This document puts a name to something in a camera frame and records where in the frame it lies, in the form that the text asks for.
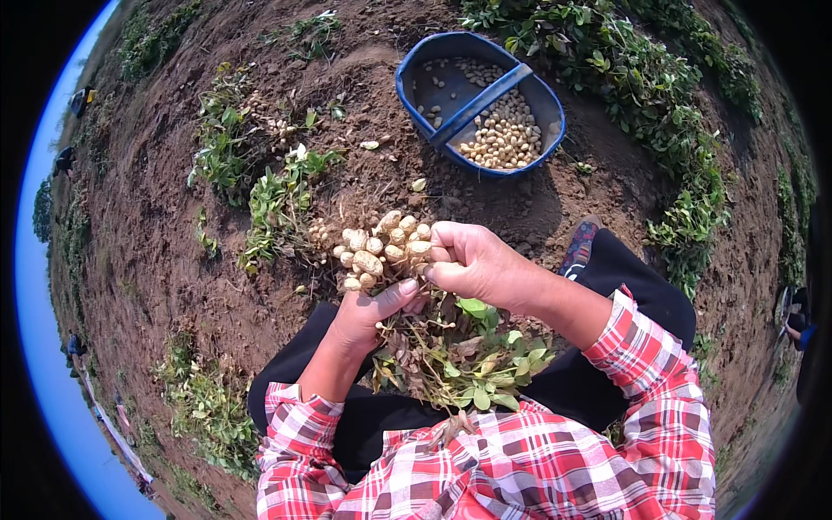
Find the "tree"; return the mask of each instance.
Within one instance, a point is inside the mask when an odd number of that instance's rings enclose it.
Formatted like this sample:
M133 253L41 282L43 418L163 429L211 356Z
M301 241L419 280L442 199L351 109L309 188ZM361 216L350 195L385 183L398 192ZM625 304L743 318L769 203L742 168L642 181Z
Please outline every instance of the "tree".
M41 242L48 242L52 233L52 178L41 183L35 195L35 212L32 215L35 236Z

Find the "sky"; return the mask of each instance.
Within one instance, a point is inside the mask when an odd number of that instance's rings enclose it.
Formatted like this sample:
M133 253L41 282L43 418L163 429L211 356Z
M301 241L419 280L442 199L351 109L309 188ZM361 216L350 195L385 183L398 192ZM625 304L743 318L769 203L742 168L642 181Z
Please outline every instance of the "sky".
M14 276L23 351L37 399L67 466L104 518L164 518L165 514L136 489L127 470L110 451L110 444L81 396L81 387L69 377L66 358L52 309L47 278L47 245L37 241L32 209L41 181L52 174L55 153L49 142L61 135L61 119L82 67L98 34L118 0L111 0L67 60L41 115L17 208Z

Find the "plaid shirt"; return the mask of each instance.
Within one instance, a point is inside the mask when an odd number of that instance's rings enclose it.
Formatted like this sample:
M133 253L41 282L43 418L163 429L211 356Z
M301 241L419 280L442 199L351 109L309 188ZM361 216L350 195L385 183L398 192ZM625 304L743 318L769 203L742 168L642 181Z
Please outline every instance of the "plaid shirt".
M531 399L514 414L471 414L475 434L423 453L442 424L384 433L355 486L332 458L344 407L272 383L257 456L266 518L713 518L714 449L696 362L620 291L583 354L630 399L624 443Z

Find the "woman's left hand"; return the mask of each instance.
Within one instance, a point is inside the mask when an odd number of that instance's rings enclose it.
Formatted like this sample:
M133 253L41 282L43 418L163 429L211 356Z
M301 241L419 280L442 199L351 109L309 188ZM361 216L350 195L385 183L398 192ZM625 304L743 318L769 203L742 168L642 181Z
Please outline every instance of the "woman's left hand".
M413 279L391 285L373 297L361 291L348 291L341 301L335 320L329 326L325 343L343 349L342 354L363 359L379 344L376 323L399 310L420 310L424 301L416 298L417 293L418 282Z

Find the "dirt field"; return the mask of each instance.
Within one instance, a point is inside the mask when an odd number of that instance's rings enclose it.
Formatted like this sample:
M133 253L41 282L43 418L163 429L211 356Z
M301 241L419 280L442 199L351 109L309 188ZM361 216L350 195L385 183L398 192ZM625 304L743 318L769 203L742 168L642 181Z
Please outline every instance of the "dirt field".
M745 45L718 2L695 4L725 39ZM176 6L156 0L149 5L154 19ZM343 23L333 35L335 56L329 60L306 64L288 58L280 43L268 47L255 39L328 8L337 9ZM248 211L221 203L204 183L186 186L197 149L197 96L210 88L219 63L251 63L263 97L288 100L301 113L346 93L345 119L324 118L315 131L290 140L317 151L345 149L346 162L330 167L314 190L314 217L342 221L343 216L344 225L351 226L370 210L407 208L427 220L485 225L540 265L557 268L568 244L567 230L595 213L643 260L664 269L642 241L646 220L661 216L675 187L643 149L609 122L596 98L577 96L536 68L564 106L568 138L563 149L596 166L590 175L576 173L558 154L517 181L479 180L451 166L413 130L396 97L396 66L422 37L458 30L458 16L450 2L206 0L172 57L139 82L120 79L119 37L99 42L91 56L84 78L98 89L101 101L83 121L108 110L108 138L97 143L98 150L106 150L104 159L93 156L89 147L78 147L78 177L73 180L87 188L90 215L80 289L83 327L105 391L135 399L135 413L150 422L159 440L154 453L210 486L219 504L209 512L192 496L176 497L170 466L147 461L148 470L159 477L154 483L159 504L177 518L252 518L255 504L250 485L194 457L186 440L170 434L171 413L149 368L162 359L175 320L189 318L197 326L199 349L229 354L246 377L300 329L317 301L338 298L328 267L304 269L278 259L250 279L235 265L250 227ZM775 368L785 356L794 376L799 363L790 346L775 349L778 330L771 318L781 237L776 166L789 163L779 135L789 132L795 141L798 136L784 112L782 84L765 61L759 66L766 116L758 126L715 94L707 77L707 88L697 93L709 130L732 136L733 141L722 141L719 159L724 171L735 172L728 175L727 186L732 218L719 232L696 296L697 330L710 334L716 344L710 364L719 383L707 395L716 449L725 465L717 496L721 507L734 504L734 497L747 489L753 468L775 453L770 448L774 432L781 431L795 408L794 377L777 385ZM62 146L79 131L78 124L68 126ZM383 135L392 139L377 151L358 146ZM380 158L389 155L397 161ZM271 165L280 169L277 161ZM427 178L428 197L409 191L420 177ZM68 204L71 188L64 177L55 183L57 206ZM220 242L218 260L208 260L194 238L200 207L207 215L207 234ZM62 334L68 334L82 327L68 294L67 267L54 260L53 301ZM310 291L298 295L298 285Z

